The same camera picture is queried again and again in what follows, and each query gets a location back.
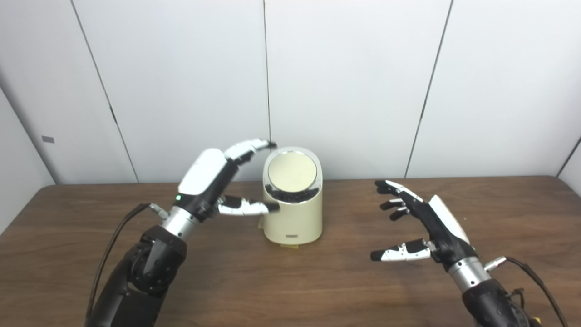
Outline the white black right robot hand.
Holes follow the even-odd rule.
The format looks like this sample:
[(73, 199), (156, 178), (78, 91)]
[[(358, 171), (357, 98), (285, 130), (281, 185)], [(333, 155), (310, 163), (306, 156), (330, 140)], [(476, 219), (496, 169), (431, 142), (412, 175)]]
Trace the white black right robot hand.
[(389, 218), (397, 221), (405, 215), (418, 219), (427, 230), (429, 239), (417, 239), (395, 245), (386, 250), (375, 250), (370, 259), (376, 262), (413, 261), (432, 258), (448, 271), (462, 259), (477, 258), (477, 251), (441, 198), (434, 195), (425, 202), (405, 186), (390, 180), (376, 180), (376, 192), (394, 198), (380, 205), (387, 211), (394, 209)]

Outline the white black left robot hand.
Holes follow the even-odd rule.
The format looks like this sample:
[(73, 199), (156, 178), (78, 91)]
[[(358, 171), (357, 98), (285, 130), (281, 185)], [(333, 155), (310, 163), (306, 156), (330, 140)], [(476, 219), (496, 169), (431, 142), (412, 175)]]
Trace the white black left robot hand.
[(173, 205), (185, 210), (199, 222), (216, 214), (245, 217), (279, 212), (280, 205), (276, 202), (261, 202), (223, 194), (243, 164), (251, 161), (262, 149), (276, 147), (276, 143), (267, 139), (249, 139), (225, 151), (206, 149), (178, 185)]

